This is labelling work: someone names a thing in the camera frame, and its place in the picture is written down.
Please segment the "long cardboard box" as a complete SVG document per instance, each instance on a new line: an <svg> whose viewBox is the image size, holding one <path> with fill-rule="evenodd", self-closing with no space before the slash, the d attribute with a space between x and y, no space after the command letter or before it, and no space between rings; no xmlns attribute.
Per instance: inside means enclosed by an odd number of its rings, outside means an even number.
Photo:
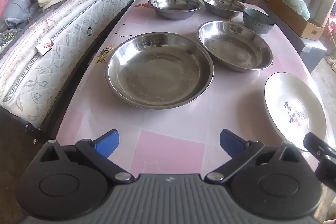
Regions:
<svg viewBox="0 0 336 224"><path fill-rule="evenodd" d="M299 37L315 41L320 39L324 28L313 18L304 19L282 0L269 0L267 8L290 26Z"/></svg>

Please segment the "large steel basin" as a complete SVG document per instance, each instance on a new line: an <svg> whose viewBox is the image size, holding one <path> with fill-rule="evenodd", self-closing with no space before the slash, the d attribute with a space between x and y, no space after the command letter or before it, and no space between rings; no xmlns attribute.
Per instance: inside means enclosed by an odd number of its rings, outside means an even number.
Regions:
<svg viewBox="0 0 336 224"><path fill-rule="evenodd" d="M105 66L108 87L124 102L166 110L200 97L214 77L209 53L179 34L150 32L122 42Z"/></svg>

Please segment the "grey box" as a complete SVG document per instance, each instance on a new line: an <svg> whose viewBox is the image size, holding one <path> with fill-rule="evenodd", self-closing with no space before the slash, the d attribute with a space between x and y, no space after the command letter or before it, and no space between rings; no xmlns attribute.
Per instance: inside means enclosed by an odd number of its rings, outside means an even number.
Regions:
<svg viewBox="0 0 336 224"><path fill-rule="evenodd" d="M288 35L288 40L301 57L309 73L314 71L327 53L326 47L319 40L301 38L294 32Z"/></svg>

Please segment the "white ceramic plate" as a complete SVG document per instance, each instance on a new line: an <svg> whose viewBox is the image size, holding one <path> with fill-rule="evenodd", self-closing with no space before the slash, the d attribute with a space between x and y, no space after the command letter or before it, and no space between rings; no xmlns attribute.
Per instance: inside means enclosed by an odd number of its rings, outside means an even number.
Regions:
<svg viewBox="0 0 336 224"><path fill-rule="evenodd" d="M280 138L306 151L303 140L308 133L325 139L327 124L322 105L311 88L292 74L274 73L264 86L264 105L268 118Z"/></svg>

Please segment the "small steel bowl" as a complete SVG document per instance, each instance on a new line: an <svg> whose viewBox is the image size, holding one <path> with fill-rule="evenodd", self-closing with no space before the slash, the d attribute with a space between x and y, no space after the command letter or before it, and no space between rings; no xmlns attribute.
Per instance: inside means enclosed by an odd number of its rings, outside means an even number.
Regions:
<svg viewBox="0 0 336 224"><path fill-rule="evenodd" d="M148 4L160 17L168 20L188 19L202 7L199 0L149 0Z"/></svg>
<svg viewBox="0 0 336 224"><path fill-rule="evenodd" d="M232 19L244 11L245 6L236 0L202 0L205 8L211 14Z"/></svg>

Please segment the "teal plastic bag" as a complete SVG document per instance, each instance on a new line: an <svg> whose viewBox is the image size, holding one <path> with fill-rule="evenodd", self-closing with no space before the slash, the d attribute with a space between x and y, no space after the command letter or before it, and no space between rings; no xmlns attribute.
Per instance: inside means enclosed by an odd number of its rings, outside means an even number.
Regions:
<svg viewBox="0 0 336 224"><path fill-rule="evenodd" d="M307 8L307 5L304 0L282 0L289 7L294 9L299 15L301 15L304 19L310 19L310 12Z"/></svg>

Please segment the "medium steel basin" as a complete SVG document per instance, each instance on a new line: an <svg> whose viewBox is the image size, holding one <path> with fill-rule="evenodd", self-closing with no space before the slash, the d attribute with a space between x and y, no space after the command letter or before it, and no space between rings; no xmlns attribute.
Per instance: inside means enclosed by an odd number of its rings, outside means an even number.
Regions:
<svg viewBox="0 0 336 224"><path fill-rule="evenodd" d="M233 71L261 71L273 63L273 52L267 42L241 24L206 22L198 27L197 36L210 55Z"/></svg>

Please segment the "white quilted mattress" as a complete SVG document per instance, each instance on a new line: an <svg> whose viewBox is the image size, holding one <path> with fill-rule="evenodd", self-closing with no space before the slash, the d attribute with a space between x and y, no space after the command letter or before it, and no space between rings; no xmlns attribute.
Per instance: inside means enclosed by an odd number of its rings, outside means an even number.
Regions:
<svg viewBox="0 0 336 224"><path fill-rule="evenodd" d="M40 127L72 71L132 0L66 0L21 30L1 54L1 107Z"/></svg>

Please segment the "teal ceramic bowl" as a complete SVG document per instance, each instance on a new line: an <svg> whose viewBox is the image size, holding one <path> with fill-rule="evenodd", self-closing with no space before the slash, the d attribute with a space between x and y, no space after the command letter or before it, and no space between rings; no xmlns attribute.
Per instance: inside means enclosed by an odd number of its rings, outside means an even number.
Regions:
<svg viewBox="0 0 336 224"><path fill-rule="evenodd" d="M275 22L263 12L251 8L245 8L243 11L243 23L253 32L263 35L270 32Z"/></svg>

